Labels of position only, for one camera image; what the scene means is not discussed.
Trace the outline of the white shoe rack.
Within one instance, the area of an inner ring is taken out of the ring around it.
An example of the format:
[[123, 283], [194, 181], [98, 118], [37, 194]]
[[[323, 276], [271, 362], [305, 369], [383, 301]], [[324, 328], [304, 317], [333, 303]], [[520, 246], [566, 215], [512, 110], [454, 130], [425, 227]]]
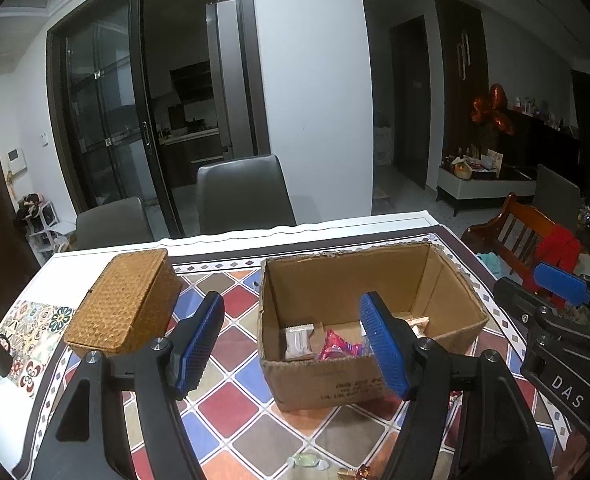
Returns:
[[26, 238], [40, 263], [46, 263], [55, 254], [58, 223], [52, 203], [39, 193], [30, 193], [18, 200], [14, 226]]

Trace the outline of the brown cardboard box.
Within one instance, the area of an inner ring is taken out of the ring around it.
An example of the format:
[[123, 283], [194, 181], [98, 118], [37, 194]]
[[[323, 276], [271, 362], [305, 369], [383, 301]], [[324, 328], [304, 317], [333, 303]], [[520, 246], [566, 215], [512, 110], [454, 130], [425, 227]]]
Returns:
[[463, 354], [489, 315], [444, 249], [411, 242], [269, 258], [261, 266], [258, 359], [282, 412], [388, 396], [376, 323], [422, 321], [420, 334]]

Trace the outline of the grey dining chair back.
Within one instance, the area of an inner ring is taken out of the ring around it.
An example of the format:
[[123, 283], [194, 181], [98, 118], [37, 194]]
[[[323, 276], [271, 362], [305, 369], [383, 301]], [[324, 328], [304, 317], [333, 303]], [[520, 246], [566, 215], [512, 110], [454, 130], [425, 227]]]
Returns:
[[296, 226], [280, 161], [263, 155], [219, 162], [197, 171], [202, 234]]

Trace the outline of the pink hawthorn snack bag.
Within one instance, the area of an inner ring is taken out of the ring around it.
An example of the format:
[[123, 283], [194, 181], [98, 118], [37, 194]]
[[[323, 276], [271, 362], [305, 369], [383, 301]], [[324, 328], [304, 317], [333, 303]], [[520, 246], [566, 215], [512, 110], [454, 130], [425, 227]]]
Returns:
[[349, 342], [334, 330], [325, 332], [323, 346], [318, 353], [319, 361], [335, 360], [342, 358], [362, 358], [372, 356], [373, 351], [365, 332], [361, 334], [361, 341]]

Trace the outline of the brown wrapped candy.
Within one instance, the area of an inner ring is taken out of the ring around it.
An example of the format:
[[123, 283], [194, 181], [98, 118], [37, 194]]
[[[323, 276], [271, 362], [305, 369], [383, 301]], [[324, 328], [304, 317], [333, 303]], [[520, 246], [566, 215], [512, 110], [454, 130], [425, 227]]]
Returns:
[[371, 468], [362, 464], [356, 469], [339, 468], [337, 471], [338, 480], [370, 480]]

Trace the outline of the clear wrapped green candy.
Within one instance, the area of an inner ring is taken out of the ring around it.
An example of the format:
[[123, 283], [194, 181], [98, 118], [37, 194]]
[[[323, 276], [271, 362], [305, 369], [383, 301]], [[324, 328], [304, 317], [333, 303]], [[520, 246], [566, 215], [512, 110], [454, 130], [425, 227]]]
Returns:
[[325, 471], [330, 467], [329, 463], [315, 453], [297, 453], [286, 460], [289, 468], [306, 468], [317, 471]]

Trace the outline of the woven wicker basket box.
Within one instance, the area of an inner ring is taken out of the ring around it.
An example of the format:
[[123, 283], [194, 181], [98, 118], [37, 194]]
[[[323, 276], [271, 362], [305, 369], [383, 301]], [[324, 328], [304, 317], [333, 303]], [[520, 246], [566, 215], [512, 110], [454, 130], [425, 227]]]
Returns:
[[181, 288], [165, 249], [120, 254], [86, 293], [64, 341], [77, 356], [135, 352], [165, 335]]

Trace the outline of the white low cabinet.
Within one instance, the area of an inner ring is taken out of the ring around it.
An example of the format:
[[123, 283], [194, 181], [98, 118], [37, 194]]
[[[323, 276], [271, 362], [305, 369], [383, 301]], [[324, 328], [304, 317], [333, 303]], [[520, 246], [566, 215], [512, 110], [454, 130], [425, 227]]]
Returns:
[[536, 191], [536, 181], [520, 172], [517, 179], [484, 178], [462, 180], [447, 169], [438, 170], [435, 202], [445, 202], [456, 216], [460, 210], [496, 207], [511, 193], [530, 200]]

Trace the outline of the red cloth on chair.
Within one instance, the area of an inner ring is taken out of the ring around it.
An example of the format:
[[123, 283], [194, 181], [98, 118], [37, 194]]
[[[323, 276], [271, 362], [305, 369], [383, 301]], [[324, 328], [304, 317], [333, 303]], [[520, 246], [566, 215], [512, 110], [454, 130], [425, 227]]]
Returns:
[[555, 226], [552, 232], [536, 246], [533, 265], [523, 278], [523, 287], [536, 295], [540, 294], [544, 289], [539, 287], [533, 278], [533, 270], [538, 263], [548, 263], [572, 273], [579, 256], [580, 241], [564, 226]]

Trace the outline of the teal cloth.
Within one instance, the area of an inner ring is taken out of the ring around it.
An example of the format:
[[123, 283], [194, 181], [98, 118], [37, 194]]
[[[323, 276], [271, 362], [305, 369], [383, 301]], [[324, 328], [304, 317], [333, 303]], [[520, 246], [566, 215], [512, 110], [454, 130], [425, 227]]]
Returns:
[[493, 252], [478, 252], [476, 254], [476, 258], [478, 258], [478, 260], [480, 260], [481, 263], [486, 266], [488, 271], [493, 274], [493, 277], [496, 278], [496, 280], [500, 280], [502, 278], [501, 260], [496, 254]]

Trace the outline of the red foil balloon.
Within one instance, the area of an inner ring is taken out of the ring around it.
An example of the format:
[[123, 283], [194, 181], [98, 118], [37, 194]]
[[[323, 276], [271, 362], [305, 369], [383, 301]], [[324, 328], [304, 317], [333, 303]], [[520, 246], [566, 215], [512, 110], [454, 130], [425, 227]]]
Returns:
[[478, 96], [473, 100], [472, 106], [472, 122], [490, 124], [498, 131], [512, 136], [513, 125], [506, 114], [508, 100], [501, 84], [493, 84], [487, 96]]

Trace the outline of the red wooden chair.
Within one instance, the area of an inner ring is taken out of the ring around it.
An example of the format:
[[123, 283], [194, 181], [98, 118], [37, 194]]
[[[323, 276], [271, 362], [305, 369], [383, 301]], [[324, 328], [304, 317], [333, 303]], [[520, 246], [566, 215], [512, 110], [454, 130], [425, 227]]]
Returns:
[[482, 224], [469, 226], [461, 236], [472, 252], [492, 252], [508, 264], [511, 274], [520, 278], [534, 266], [535, 249], [560, 224], [553, 222], [534, 206], [522, 204], [510, 193], [501, 211]]

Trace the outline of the white biscuit packet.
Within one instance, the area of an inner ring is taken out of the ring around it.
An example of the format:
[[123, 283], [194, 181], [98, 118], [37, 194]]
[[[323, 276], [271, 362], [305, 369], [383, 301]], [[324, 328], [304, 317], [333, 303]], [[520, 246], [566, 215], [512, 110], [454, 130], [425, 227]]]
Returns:
[[316, 360], [322, 350], [325, 331], [321, 323], [286, 327], [283, 330], [286, 362]]

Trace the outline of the grey dining chair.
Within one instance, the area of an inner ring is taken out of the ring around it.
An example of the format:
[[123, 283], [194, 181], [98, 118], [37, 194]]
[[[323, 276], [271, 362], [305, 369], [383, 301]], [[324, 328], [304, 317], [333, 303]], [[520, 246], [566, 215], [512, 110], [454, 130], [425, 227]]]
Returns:
[[296, 226], [280, 161], [263, 155], [219, 162], [197, 171], [202, 234]]
[[76, 219], [74, 250], [153, 242], [153, 232], [138, 197], [97, 206]]

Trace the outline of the black glass sliding door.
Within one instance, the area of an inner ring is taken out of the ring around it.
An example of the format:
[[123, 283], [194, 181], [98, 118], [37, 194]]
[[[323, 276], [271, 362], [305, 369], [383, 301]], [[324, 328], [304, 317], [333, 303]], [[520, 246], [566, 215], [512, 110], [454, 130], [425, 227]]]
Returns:
[[180, 237], [155, 139], [142, 21], [143, 0], [96, 0], [48, 31], [55, 148], [78, 214], [138, 197], [155, 237]]

